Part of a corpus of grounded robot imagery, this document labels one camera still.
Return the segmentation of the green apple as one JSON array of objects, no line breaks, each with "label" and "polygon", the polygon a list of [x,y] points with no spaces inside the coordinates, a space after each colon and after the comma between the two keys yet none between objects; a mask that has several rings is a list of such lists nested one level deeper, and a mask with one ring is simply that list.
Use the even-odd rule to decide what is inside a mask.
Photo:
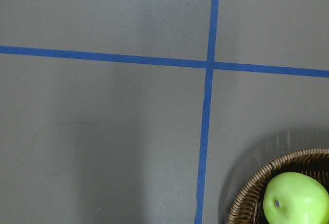
[{"label": "green apple", "polygon": [[268,223],[328,223],[328,192],[309,176],[282,173],[268,183],[263,211]]}]

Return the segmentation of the brown wicker basket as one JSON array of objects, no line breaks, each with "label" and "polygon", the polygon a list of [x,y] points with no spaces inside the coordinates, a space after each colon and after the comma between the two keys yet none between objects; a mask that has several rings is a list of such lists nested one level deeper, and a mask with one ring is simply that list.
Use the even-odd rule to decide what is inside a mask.
[{"label": "brown wicker basket", "polygon": [[268,223],[263,198],[269,181],[284,172],[316,179],[328,190],[328,148],[308,148],[287,153],[261,167],[241,188],[225,223]]}]

